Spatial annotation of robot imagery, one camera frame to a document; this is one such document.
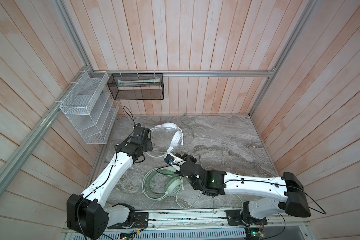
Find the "headphone ear cup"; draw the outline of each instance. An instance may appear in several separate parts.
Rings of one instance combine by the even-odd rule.
[[[172,152],[182,141],[182,134],[181,134],[181,131],[180,130],[177,130],[175,132],[175,135],[173,136],[172,138],[172,141],[171,141],[171,145],[170,147],[167,149],[167,152]]]
[[[179,191],[180,188],[181,188],[180,177],[174,177],[165,186],[165,194],[167,194],[168,196],[174,195]]]

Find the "white headphones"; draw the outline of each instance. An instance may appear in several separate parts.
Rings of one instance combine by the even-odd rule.
[[[172,138],[171,144],[170,144],[169,148],[167,149],[167,152],[172,152],[179,145],[180,141],[181,141],[181,146],[184,145],[183,131],[176,124],[174,124],[172,122],[166,122],[166,123],[163,123],[162,125],[157,125],[157,126],[151,128],[151,132],[153,132],[155,130],[164,130],[164,131],[177,130],[175,132],[175,135]],[[162,156],[152,156],[152,155],[149,154],[149,152],[147,152],[147,155],[149,155],[151,157],[163,157],[166,154],[167,153],[165,153]]]

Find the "white wire mesh rack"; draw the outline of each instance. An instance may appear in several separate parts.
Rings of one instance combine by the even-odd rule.
[[[112,123],[119,106],[112,108],[113,99],[108,99],[110,92],[99,96],[89,115],[66,114],[72,125],[88,144],[106,144]]]
[[[108,80],[104,71],[85,71],[60,105],[65,114],[89,115]]]
[[[119,106],[113,108],[110,91],[101,93],[108,75],[86,71],[62,102],[60,109],[87,144],[106,144]]]

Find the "headphones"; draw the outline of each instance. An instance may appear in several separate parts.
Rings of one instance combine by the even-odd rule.
[[[161,169],[160,173],[165,174],[166,177],[170,178],[169,182],[165,186],[165,192],[154,192],[150,187],[150,182],[152,178],[158,174],[157,168],[150,170],[145,177],[143,178],[142,188],[144,195],[152,200],[160,201],[166,198],[167,196],[175,195],[182,187],[183,183],[179,176],[174,175],[176,169],[174,167],[168,166],[166,169]]]
[[[181,146],[184,145],[183,131],[176,124],[174,124],[172,122],[166,122],[166,123],[163,123],[162,125],[157,125],[157,126],[151,128],[151,132],[154,132],[155,130],[164,130],[167,132],[177,130],[175,132],[175,135],[172,138],[171,144],[170,144],[169,148],[167,149],[167,152],[172,152],[179,145],[180,142],[181,142]],[[149,155],[151,157],[163,157],[166,154],[167,153],[165,153],[162,156],[152,156],[149,154],[149,152],[147,152],[147,155]]]

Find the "wooden wall panel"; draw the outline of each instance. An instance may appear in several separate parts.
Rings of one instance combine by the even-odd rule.
[[[312,212],[318,238],[360,239],[360,0],[314,15],[252,117],[279,174],[327,211]]]
[[[94,68],[153,71],[271,69],[308,1],[64,2]],[[163,100],[120,103],[143,115],[249,113],[264,81],[164,78]]]
[[[0,169],[83,65],[51,1],[0,0]],[[60,115],[0,198],[0,239],[57,239],[97,151]]]

